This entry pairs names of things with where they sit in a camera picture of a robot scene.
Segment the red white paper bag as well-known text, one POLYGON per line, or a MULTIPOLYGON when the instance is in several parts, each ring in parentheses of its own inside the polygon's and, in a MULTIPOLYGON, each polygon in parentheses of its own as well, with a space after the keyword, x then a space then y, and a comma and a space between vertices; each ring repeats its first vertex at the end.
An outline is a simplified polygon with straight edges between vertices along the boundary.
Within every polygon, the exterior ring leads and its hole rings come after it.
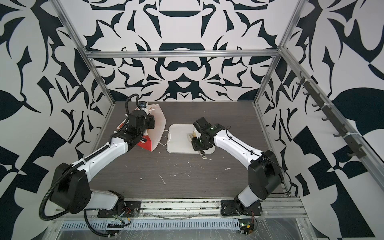
POLYGON ((166 118, 161 107, 158 104, 148 105, 148 108, 143 110, 147 114, 151 114, 155 117, 155 128, 147 129, 140 141, 138 139, 133 141, 127 140, 126 137, 124 137, 124 126, 128 121, 128 114, 130 114, 132 111, 130 112, 129 108, 126 108, 126 118, 117 127, 117 131, 116 133, 114 133, 111 139, 110 147, 113 150, 118 150, 119 153, 125 154, 136 146, 139 146, 150 152, 156 149, 156 147, 160 143, 160 140, 165 130, 166 118))

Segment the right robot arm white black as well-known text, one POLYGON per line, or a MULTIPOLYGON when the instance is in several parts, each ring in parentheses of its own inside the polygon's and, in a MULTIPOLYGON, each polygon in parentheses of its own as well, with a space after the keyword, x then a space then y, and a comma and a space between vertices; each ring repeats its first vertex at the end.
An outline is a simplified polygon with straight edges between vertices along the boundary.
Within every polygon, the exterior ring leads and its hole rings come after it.
POLYGON ((204 152, 220 148, 248 170, 248 185, 235 197, 236 204, 247 209, 259 200, 265 200, 284 181, 284 174, 275 154, 255 149, 229 131, 229 127, 212 125, 205 118, 193 123, 196 136, 191 136, 194 151, 204 152))

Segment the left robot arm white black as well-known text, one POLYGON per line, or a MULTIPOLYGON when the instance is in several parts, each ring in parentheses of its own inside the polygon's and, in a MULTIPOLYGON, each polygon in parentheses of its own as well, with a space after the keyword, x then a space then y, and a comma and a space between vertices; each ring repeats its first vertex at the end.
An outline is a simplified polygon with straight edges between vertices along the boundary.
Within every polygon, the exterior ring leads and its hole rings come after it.
POLYGON ((52 185, 45 194, 39 215, 46 219, 48 201, 63 208, 61 215, 77 214, 84 210, 115 210, 124 197, 114 191, 97 191, 90 188, 91 180, 107 165, 143 142, 147 130, 155 128, 155 117, 145 110, 134 110, 101 148, 72 164, 59 165, 52 185))

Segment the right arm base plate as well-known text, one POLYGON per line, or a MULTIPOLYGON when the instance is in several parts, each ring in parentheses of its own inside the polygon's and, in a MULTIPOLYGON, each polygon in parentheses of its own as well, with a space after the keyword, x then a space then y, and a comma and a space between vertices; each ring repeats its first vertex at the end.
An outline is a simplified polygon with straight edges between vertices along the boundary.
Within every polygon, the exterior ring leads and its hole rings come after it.
POLYGON ((262 206, 260 201, 254 202, 250 207, 244 207, 240 201, 221 200, 221 215, 223 217, 234 216, 261 216, 262 206))

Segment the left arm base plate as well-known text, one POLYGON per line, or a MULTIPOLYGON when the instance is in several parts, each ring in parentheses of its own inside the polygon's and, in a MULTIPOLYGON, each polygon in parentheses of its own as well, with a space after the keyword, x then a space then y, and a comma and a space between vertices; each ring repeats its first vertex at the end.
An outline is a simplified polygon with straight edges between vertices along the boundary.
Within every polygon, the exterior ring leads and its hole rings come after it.
POLYGON ((124 201, 118 202, 112 210, 99 210, 98 218, 130 218, 140 213, 141 201, 124 201))

